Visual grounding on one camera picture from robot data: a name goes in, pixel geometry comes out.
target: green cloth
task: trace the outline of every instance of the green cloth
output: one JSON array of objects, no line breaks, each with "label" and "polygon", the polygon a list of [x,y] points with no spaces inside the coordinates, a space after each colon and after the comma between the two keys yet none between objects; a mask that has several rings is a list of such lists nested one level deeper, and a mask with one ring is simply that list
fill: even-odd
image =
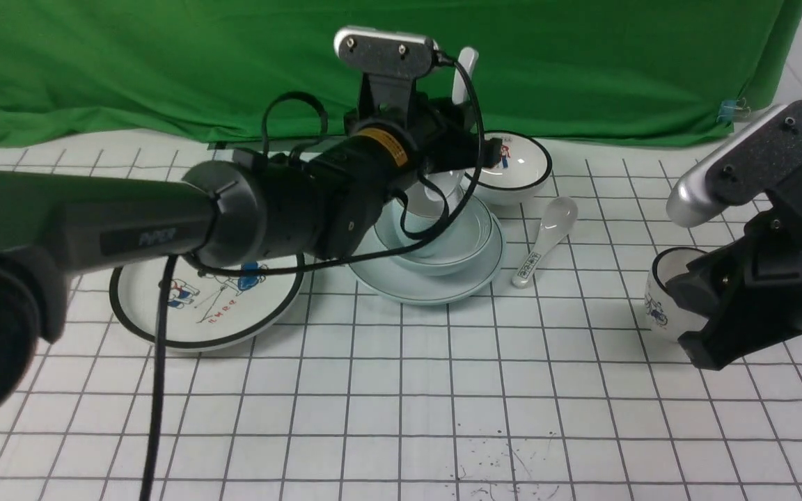
[{"label": "green cloth", "polygon": [[[642,145],[726,134],[723,100],[771,101],[802,0],[0,0],[0,146],[145,127],[203,142],[258,138],[290,90],[318,96],[331,133],[360,75],[333,53],[344,25],[480,51],[488,128]],[[452,71],[421,90],[449,95]],[[282,104],[274,137],[310,136]]]}]

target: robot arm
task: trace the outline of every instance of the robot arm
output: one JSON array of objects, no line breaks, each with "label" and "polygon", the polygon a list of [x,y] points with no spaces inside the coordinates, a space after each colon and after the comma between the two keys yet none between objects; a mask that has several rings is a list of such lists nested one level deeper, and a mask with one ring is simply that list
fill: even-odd
[{"label": "robot arm", "polygon": [[744,237],[666,283],[678,308],[708,319],[679,338],[695,367],[719,370],[802,334],[802,100],[771,108],[687,172],[666,209],[691,228],[761,193],[773,207]]},{"label": "robot arm", "polygon": [[80,273],[166,255],[206,269],[299,253],[347,259],[386,203],[429,169],[499,161],[499,140],[471,133],[474,95],[416,90],[442,66],[470,70],[474,56],[467,67],[432,39],[370,29],[343,29],[335,42],[363,73],[359,105],[345,117],[347,137],[312,161],[238,150],[181,183],[0,172],[0,403],[38,338],[61,336]]}]

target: white bowl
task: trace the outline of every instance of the white bowl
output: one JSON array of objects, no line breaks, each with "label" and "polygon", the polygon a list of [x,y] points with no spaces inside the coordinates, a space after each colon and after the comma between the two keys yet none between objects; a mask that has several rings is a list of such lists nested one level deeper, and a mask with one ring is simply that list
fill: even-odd
[{"label": "white bowl", "polygon": [[[487,139],[503,139],[503,156],[491,168],[483,168],[475,196],[489,205],[518,205],[536,196],[550,180],[553,161],[550,153],[534,139],[506,131],[492,131]],[[466,171],[459,185],[468,189],[472,171]]]}]

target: ceramic spoon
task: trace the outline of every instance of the ceramic spoon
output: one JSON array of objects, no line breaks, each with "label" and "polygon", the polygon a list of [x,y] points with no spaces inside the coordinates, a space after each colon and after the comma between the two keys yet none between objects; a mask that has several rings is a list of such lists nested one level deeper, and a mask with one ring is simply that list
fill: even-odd
[{"label": "ceramic spoon", "polygon": [[568,197],[556,198],[547,205],[544,218],[540,220],[540,229],[537,231],[537,243],[512,276],[512,285],[524,289],[531,284],[534,270],[540,261],[571,232],[576,220],[577,204]]}]

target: yellow label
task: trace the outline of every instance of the yellow label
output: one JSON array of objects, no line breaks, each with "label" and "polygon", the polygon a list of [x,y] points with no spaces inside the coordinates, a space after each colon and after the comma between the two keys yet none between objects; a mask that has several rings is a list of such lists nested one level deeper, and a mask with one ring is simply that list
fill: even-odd
[{"label": "yellow label", "polygon": [[359,130],[356,136],[369,137],[382,145],[395,159],[398,167],[407,164],[407,152],[404,151],[404,146],[401,146],[401,143],[398,143],[398,140],[392,134],[379,128],[367,127]]}]

